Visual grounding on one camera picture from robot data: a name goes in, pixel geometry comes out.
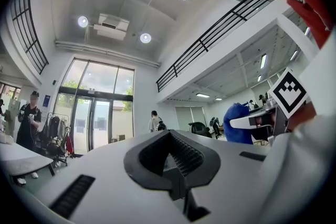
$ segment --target air conditioning unit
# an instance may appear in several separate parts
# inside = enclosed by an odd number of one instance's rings
[[[100,14],[98,24],[93,28],[97,30],[99,36],[105,36],[123,41],[130,21],[121,19],[117,16]]]

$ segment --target ceiling light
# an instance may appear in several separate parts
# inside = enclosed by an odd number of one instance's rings
[[[210,96],[206,95],[206,94],[201,94],[201,93],[198,93],[196,96],[198,97],[204,97],[204,98],[209,98]]]
[[[306,32],[304,34],[307,36],[309,32],[310,32],[310,27],[307,27]]]
[[[89,25],[89,21],[88,21],[87,17],[85,17],[85,16],[80,16],[80,17],[78,18],[78,25],[79,25],[80,27],[83,27],[83,28],[87,27],[87,26]]]
[[[293,56],[290,58],[290,61],[294,59],[295,55],[298,53],[298,51],[296,50],[293,54]]]
[[[260,69],[264,68],[265,63],[266,63],[266,58],[267,58],[267,54],[264,54],[264,55],[261,57],[261,65],[260,65]]]
[[[149,42],[151,42],[152,37],[151,37],[150,34],[143,33],[143,34],[140,36],[140,40],[141,40],[142,43],[149,43]]]

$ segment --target door frame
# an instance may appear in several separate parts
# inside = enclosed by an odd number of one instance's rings
[[[109,103],[109,109],[108,109],[108,120],[107,120],[107,139],[108,139],[108,144],[111,143],[112,140],[112,117],[113,117],[113,102],[114,100],[108,100],[108,99],[102,99],[102,98],[93,98],[93,97],[84,97],[84,96],[76,96],[73,104],[73,108],[71,111],[71,123],[70,123],[70,139],[73,144],[74,150],[76,148],[76,145],[74,143],[74,130],[75,130],[75,117],[76,117],[76,110],[77,110],[77,105],[78,105],[78,100],[88,100],[90,101],[90,107],[88,111],[88,116],[87,116],[87,132],[86,132],[86,138],[87,138],[87,152],[91,151],[94,149],[94,144],[93,144],[93,132],[94,132],[94,113],[96,110],[96,105],[97,102],[108,102]],[[74,157],[81,157],[82,154],[76,154],[74,153]]]

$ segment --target white sneaker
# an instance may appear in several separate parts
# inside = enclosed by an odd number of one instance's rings
[[[34,172],[34,173],[31,173],[32,175],[32,178],[38,178],[38,175]]]
[[[26,184],[26,180],[24,178],[18,178],[17,181],[21,184],[21,185],[24,185]]]

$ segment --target black metal railing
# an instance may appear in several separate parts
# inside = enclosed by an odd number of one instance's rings
[[[36,35],[30,0],[12,0],[10,3],[13,24],[20,43],[39,74],[48,63]]]
[[[177,78],[190,63],[206,54],[216,44],[272,1],[273,0],[243,0],[232,8],[202,34],[157,80],[158,92]]]

